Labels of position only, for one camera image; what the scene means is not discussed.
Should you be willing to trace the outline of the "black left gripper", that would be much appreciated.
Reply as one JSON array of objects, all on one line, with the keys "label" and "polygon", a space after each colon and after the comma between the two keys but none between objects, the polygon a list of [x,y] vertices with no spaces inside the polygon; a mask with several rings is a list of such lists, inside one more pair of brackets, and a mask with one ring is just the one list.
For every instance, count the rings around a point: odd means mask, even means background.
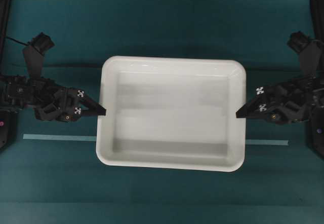
[{"label": "black left gripper", "polygon": [[5,111],[18,113],[28,108],[40,121],[74,122],[106,115],[106,109],[84,90],[63,87],[44,77],[5,76]]}]

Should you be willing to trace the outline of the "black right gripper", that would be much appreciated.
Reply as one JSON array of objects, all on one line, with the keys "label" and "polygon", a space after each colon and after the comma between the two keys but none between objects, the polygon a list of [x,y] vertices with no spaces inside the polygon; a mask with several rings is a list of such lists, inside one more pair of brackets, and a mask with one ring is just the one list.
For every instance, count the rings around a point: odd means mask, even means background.
[{"label": "black right gripper", "polygon": [[310,120],[317,109],[323,109],[323,77],[300,77],[256,88],[236,117],[289,124]]}]

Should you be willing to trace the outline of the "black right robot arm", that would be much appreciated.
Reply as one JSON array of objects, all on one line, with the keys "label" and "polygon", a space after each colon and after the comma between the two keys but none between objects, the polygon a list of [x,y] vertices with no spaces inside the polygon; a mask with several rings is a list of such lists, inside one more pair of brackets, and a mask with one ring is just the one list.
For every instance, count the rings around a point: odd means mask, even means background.
[{"label": "black right robot arm", "polygon": [[255,97],[237,112],[237,118],[261,119],[277,125],[308,122],[309,147],[323,158],[323,78],[294,78],[256,88]]}]

